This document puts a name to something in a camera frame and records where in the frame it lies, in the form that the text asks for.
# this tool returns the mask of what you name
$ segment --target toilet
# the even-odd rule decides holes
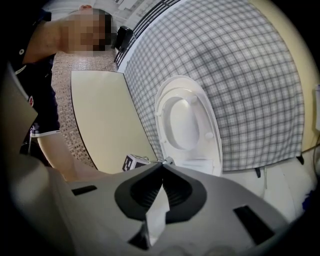
[[[221,176],[222,143],[215,113],[201,86],[177,75],[155,97],[155,122],[164,158],[176,166]]]

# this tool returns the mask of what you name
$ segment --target navy blue shirt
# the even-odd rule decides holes
[[[55,55],[36,63],[22,64],[30,38],[41,21],[51,21],[51,13],[41,9],[24,25],[20,40],[15,43],[10,55],[12,68],[29,97],[29,104],[38,113],[32,126],[34,137],[59,133],[60,129],[56,93],[51,87]]]

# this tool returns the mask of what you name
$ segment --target person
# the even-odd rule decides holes
[[[51,87],[52,66],[57,52],[95,53],[108,51],[116,33],[112,16],[90,5],[82,5],[67,17],[51,21],[51,13],[40,9],[21,30],[12,46],[10,63],[29,104],[38,115],[31,136],[50,165],[66,181],[95,179],[107,175],[74,158],[60,133],[55,91]]]

